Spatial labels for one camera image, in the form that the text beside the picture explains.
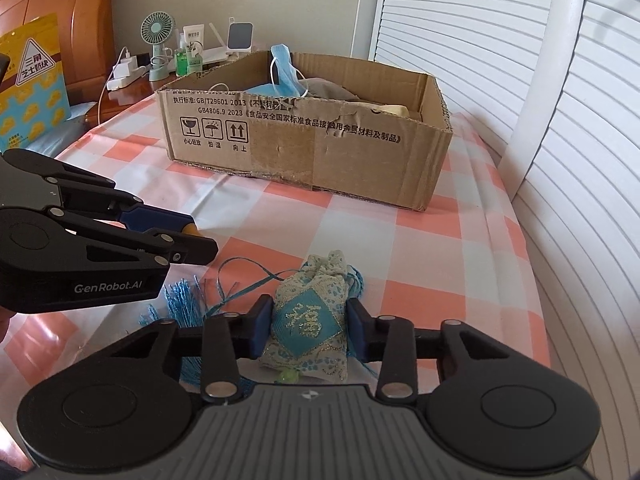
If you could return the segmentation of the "person left hand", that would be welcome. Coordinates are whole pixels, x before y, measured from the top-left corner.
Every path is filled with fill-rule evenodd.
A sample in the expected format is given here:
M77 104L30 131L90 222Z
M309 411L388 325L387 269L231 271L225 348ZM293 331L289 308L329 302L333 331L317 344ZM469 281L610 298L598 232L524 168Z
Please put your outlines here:
M6 338L6 333L9 330L10 323L12 318L14 318L15 313L5 308L0 308L0 341L3 341Z

